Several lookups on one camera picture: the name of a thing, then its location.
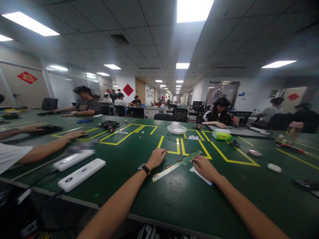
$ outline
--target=white shirt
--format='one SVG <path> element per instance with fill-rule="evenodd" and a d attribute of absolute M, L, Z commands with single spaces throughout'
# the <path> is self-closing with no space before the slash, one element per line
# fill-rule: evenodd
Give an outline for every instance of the white shirt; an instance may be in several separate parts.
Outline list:
<path fill-rule="evenodd" d="M 124 107 L 126 107 L 126 108 L 129 106 L 124 100 L 120 100 L 120 99 L 116 99 L 116 100 L 114 101 L 114 104 L 115 104 L 115 105 L 122 105 L 122 106 L 124 106 Z"/>
<path fill-rule="evenodd" d="M 112 101 L 112 99 L 109 97 L 108 99 L 107 98 L 105 98 L 104 100 L 103 100 L 103 102 L 104 103 L 113 103 L 113 101 Z"/>
<path fill-rule="evenodd" d="M 0 143 L 0 174 L 22 159 L 31 149 L 31 146 L 20 147 Z"/>

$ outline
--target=air vent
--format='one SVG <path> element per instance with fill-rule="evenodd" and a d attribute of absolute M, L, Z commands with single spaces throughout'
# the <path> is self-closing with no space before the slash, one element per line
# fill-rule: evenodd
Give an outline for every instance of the air vent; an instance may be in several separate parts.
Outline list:
<path fill-rule="evenodd" d="M 130 45 L 125 36 L 122 34 L 110 35 L 117 45 Z"/>

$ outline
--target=computer monitor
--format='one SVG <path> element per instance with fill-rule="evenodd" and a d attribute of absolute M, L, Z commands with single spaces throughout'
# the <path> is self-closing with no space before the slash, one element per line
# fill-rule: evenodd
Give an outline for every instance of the computer monitor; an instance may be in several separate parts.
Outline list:
<path fill-rule="evenodd" d="M 205 101 L 193 101 L 193 110 L 203 110 Z"/>

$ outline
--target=white remote control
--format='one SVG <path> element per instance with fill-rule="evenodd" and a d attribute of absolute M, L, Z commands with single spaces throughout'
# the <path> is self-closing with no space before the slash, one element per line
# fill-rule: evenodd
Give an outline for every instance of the white remote control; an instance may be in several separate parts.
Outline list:
<path fill-rule="evenodd" d="M 58 185 L 65 192 L 69 192 L 103 168 L 105 164 L 105 161 L 102 159 L 94 159 L 92 162 L 61 179 Z"/>
<path fill-rule="evenodd" d="M 90 157 L 93 155 L 93 150 L 85 150 L 83 153 L 77 153 L 70 155 L 67 158 L 64 158 L 56 163 L 53 164 L 53 167 L 58 169 L 60 172 L 64 171 L 65 169 L 68 169 L 69 167 L 73 166 L 74 164 L 77 164 L 78 162 L 81 162 L 83 159 L 86 159 L 87 157 Z"/>

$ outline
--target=hand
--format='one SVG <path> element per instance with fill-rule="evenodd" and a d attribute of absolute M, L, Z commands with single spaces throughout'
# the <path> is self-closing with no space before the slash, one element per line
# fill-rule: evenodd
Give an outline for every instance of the hand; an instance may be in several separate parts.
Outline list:
<path fill-rule="evenodd" d="M 226 126 L 225 124 L 220 123 L 220 122 L 217 122 L 217 123 L 216 123 L 216 126 L 217 126 L 217 127 L 220 127 L 220 128 L 227 128 L 227 126 Z"/>
<path fill-rule="evenodd" d="M 37 125 L 31 125 L 31 126 L 22 128 L 21 131 L 23 133 L 30 133 L 30 132 L 44 131 L 44 129 L 41 129 L 40 126 L 37 126 Z"/>
<path fill-rule="evenodd" d="M 61 115 L 61 117 L 68 117 L 68 116 L 75 116 L 75 113 L 69 113 L 69 114 Z"/>
<path fill-rule="evenodd" d="M 210 163 L 210 161 L 202 155 L 195 156 L 192 159 L 192 163 L 194 168 L 207 180 L 216 183 L 222 179 L 214 166 Z"/>
<path fill-rule="evenodd" d="M 82 131 L 82 130 L 77 130 L 77 131 L 72 131 L 70 133 L 67 133 L 64 137 L 66 138 L 78 138 L 83 135 L 87 135 L 87 132 Z"/>
<path fill-rule="evenodd" d="M 161 164 L 166 154 L 167 154 L 166 149 L 156 148 L 155 150 L 153 150 L 153 153 L 150 156 L 150 159 L 145 164 L 146 167 L 148 167 L 148 169 L 152 171 L 154 168 L 158 167 Z"/>

